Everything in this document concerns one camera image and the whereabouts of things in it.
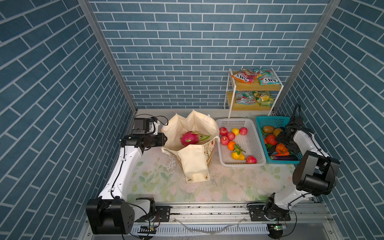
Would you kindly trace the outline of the pink dragon fruit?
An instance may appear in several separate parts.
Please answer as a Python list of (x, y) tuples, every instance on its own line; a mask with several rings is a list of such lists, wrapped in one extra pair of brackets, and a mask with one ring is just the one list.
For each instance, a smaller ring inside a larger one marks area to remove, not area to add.
[(189, 131), (181, 137), (181, 144), (185, 147), (188, 145), (197, 145), (200, 142), (208, 140), (210, 137), (210, 135)]

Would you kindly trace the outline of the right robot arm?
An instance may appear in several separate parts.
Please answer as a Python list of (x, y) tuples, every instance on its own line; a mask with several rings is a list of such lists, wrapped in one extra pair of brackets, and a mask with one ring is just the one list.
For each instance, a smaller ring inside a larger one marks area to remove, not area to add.
[(252, 221), (289, 221), (291, 207), (305, 198), (328, 195), (336, 185), (340, 161), (321, 149), (301, 117), (290, 118), (285, 130), (278, 135), (278, 143), (288, 143), (288, 149), (303, 156), (290, 185), (271, 194), (264, 207), (256, 203), (247, 204)]

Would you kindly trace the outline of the orange pink snack bag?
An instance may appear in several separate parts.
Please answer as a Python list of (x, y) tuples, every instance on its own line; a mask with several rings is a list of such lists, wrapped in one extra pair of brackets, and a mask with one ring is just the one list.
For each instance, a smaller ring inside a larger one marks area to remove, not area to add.
[(257, 78), (257, 74), (255, 72), (248, 71), (247, 69), (243, 69), (237, 72), (236, 74), (233, 74), (232, 78), (234, 78), (236, 81), (239, 81), (241, 83), (250, 85)]

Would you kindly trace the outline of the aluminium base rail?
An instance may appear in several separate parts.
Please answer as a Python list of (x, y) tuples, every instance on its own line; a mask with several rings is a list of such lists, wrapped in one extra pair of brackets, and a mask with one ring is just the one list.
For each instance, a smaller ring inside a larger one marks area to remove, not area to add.
[(324, 203), (304, 202), (291, 207), (283, 218), (264, 211), (264, 204), (247, 203), (157, 203), (151, 223), (137, 220), (129, 233), (95, 234), (86, 221), (81, 240), (155, 240), (158, 238), (203, 238), (257, 236), (268, 240), (314, 237), (340, 240), (341, 232)]

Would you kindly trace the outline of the yellow pear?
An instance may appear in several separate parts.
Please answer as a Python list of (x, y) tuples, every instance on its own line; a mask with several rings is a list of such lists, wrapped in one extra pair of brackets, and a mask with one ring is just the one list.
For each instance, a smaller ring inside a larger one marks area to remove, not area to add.
[(245, 160), (245, 156), (244, 156), (243, 152), (239, 152), (239, 151), (233, 151), (231, 157), (234, 160), (240, 160), (240, 161)]

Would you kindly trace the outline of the small orange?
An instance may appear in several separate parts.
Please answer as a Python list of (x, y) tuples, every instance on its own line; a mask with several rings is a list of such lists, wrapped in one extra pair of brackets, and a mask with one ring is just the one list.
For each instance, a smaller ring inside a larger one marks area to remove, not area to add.
[(235, 149), (235, 145), (236, 143), (234, 141), (230, 141), (227, 146), (230, 151), (233, 151)]

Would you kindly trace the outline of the red tomato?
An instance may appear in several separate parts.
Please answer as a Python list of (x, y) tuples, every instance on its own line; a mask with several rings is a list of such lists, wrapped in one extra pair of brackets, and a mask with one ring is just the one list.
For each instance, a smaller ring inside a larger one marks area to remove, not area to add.
[(266, 142), (267, 144), (272, 146), (275, 146), (278, 144), (278, 142), (276, 141), (276, 137), (273, 134), (270, 134), (266, 137)]

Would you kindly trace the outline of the orange bell pepper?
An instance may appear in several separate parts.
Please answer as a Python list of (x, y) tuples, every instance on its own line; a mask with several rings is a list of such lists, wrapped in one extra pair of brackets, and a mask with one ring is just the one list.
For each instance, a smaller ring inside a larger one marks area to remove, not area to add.
[(282, 143), (276, 145), (276, 156), (289, 156), (290, 150)]

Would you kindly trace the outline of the white plastic basket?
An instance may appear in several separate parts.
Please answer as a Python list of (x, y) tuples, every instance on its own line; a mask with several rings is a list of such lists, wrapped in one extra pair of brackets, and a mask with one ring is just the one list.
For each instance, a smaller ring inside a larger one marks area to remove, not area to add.
[(257, 133), (255, 124), (252, 120), (244, 118), (218, 119), (217, 124), (220, 128), (224, 127), (228, 131), (231, 131), (232, 129), (241, 129), (243, 127), (247, 128), (248, 133), (245, 136), (236, 136), (234, 142), (245, 151), (243, 153), (245, 157), (252, 156), (257, 160), (254, 164), (249, 164), (246, 160), (235, 160), (232, 158), (232, 151), (230, 151), (227, 146), (219, 143), (220, 162), (224, 167), (257, 168), (264, 166), (267, 163), (260, 136)]

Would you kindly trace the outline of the yellow mango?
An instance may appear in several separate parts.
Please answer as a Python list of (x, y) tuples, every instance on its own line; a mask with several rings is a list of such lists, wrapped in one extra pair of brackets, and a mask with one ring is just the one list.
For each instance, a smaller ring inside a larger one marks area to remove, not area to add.
[(276, 129), (274, 129), (274, 131), (273, 131), (273, 135), (274, 135), (275, 137), (277, 137), (281, 132), (283, 132), (283, 130), (282, 130), (281, 128), (276, 128)]

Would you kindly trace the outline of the teal plastic basket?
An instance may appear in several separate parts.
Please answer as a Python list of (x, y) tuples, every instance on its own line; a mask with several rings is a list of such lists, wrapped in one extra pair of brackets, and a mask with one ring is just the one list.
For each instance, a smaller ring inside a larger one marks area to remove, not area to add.
[(267, 160), (268, 164), (297, 165), (303, 157), (302, 153), (299, 152), (297, 155), (292, 154), (292, 156), (294, 156), (293, 160), (280, 160), (280, 159), (275, 160), (275, 159), (271, 159), (269, 154), (268, 154), (268, 147), (264, 143), (264, 139), (263, 139), (263, 136), (266, 137), (267, 135), (264, 134), (263, 127), (264, 126), (272, 126), (275, 128), (280, 128), (280, 127), (284, 128), (289, 123), (289, 121), (290, 121), (289, 117), (281, 117), (281, 116), (259, 116), (259, 117), (256, 117), (257, 126), (259, 128), (258, 129), (259, 137), (261, 139), (263, 151), (264, 151), (264, 154), (266, 156), (266, 160)]

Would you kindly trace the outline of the red apple front right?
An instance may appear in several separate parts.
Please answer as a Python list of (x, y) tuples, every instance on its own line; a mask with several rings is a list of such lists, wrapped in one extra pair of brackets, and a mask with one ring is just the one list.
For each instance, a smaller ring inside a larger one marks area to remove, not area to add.
[(257, 164), (258, 160), (253, 156), (248, 156), (246, 158), (246, 162), (247, 162), (247, 164)]

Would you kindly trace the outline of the red apple front left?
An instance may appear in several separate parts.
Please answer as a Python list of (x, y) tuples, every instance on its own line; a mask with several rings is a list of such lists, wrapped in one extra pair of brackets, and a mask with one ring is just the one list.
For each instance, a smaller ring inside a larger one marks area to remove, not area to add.
[(227, 146), (229, 144), (229, 142), (230, 142), (230, 140), (229, 140), (229, 138), (227, 136), (222, 136), (221, 137), (221, 144), (223, 146)]

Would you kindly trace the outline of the white wooden shelf rack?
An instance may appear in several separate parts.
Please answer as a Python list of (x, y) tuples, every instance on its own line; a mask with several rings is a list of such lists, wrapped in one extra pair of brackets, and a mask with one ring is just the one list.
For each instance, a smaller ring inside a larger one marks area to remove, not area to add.
[[(277, 73), (274, 69), (271, 69), (271, 72), (275, 75), (278, 83), (273, 85), (261, 85), (260, 81), (255, 78), (255, 80), (251, 84), (246, 84), (243, 82), (240, 82), (234, 78), (234, 75), (238, 74), (239, 71), (233, 71), (231, 68), (229, 68), (228, 71), (228, 77), (227, 77), (227, 84), (226, 84), (226, 96), (224, 100), (224, 109), (229, 110), (228, 118), (231, 118), (233, 116), (233, 111), (256, 111), (256, 112), (268, 112), (268, 116), (271, 116), (273, 114), (274, 107), (276, 105), (277, 100), (280, 98), (280, 95), (285, 88), (280, 78), (277, 76)], [(251, 93), (254, 98), (254, 103), (251, 105), (247, 104), (240, 104), (237, 102), (237, 95), (236, 93)], [(274, 102), (271, 106), (266, 105), (260, 105), (257, 99), (254, 96), (254, 93), (266, 93), (269, 92), (270, 94), (277, 93), (275, 97), (272, 97), (274, 99)]]

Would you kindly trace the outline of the cream canvas grocery bag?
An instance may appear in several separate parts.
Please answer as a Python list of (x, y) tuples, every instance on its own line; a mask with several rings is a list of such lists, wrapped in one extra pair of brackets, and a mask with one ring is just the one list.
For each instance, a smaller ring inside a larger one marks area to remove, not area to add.
[(167, 137), (162, 152), (176, 158), (187, 183), (210, 180), (209, 164), (220, 134), (211, 116), (195, 110), (187, 117), (175, 114), (161, 133)]

